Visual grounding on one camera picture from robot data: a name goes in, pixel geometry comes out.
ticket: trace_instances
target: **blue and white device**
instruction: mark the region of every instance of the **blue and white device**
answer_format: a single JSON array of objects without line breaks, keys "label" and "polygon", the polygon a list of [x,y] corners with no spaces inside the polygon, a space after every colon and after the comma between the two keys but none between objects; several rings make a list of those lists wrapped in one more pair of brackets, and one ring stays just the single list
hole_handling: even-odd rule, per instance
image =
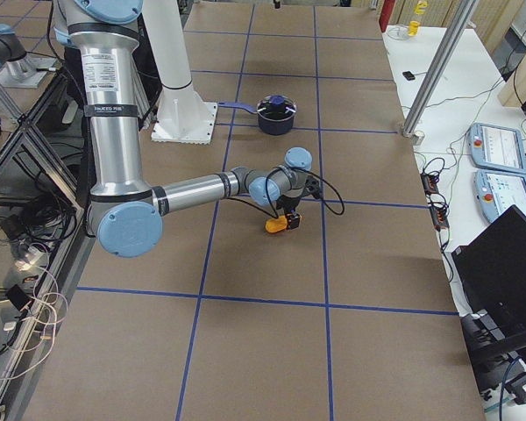
[{"label": "blue and white device", "polygon": [[475,187],[489,223],[513,204],[526,215],[526,175],[481,169],[475,175]]},{"label": "blue and white device", "polygon": [[468,141],[477,167],[526,174],[526,155],[520,131],[474,123]]}]

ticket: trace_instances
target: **blue cable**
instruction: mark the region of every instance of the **blue cable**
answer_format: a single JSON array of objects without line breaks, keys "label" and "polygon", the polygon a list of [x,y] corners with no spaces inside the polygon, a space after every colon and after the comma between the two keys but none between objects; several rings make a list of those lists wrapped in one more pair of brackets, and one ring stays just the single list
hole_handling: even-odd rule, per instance
[{"label": "blue cable", "polygon": [[508,364],[507,370],[505,371],[505,375],[502,377],[502,384],[501,384],[501,396],[499,397],[499,421],[502,421],[502,405],[503,405],[503,397],[505,394],[505,383],[507,382],[508,373],[510,373],[510,370],[512,367],[520,360],[520,357],[514,358],[510,364]]}]

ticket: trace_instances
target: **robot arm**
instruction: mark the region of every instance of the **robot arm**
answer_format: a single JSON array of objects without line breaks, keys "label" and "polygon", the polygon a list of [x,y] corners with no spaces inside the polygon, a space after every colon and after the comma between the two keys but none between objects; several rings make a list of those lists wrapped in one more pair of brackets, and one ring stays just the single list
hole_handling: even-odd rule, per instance
[{"label": "robot arm", "polygon": [[261,205],[280,197],[289,207],[304,192],[311,155],[288,151],[270,172],[234,168],[164,187],[142,176],[138,110],[132,85],[132,52],[139,45],[136,18],[142,0],[54,0],[57,39],[82,54],[83,76],[96,160],[89,227],[103,248],[121,257],[148,252],[161,237],[161,217],[173,211],[249,192]]},{"label": "robot arm", "polygon": [[11,77],[17,81],[35,75],[37,71],[15,32],[8,25],[0,24],[0,68],[4,63],[8,66]]}]

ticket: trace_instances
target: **saucepan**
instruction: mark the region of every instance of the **saucepan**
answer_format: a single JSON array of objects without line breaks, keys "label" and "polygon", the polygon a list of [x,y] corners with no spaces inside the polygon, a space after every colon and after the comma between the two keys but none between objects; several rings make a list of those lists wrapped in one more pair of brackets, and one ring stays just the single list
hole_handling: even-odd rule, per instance
[{"label": "saucepan", "polygon": [[253,107],[248,103],[218,103],[219,107],[244,110],[257,114],[259,128],[267,133],[278,136],[292,129],[295,122],[296,104],[283,95],[270,95],[263,98]]}]

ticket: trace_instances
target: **red object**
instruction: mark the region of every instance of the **red object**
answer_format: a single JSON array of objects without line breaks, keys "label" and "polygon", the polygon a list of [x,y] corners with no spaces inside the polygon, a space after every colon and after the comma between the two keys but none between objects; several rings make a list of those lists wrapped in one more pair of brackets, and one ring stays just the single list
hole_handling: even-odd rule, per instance
[{"label": "red object", "polygon": [[392,17],[392,11],[394,11],[395,0],[386,0],[384,6],[382,7],[382,12],[380,13],[380,30],[382,33],[386,31],[387,23]]}]

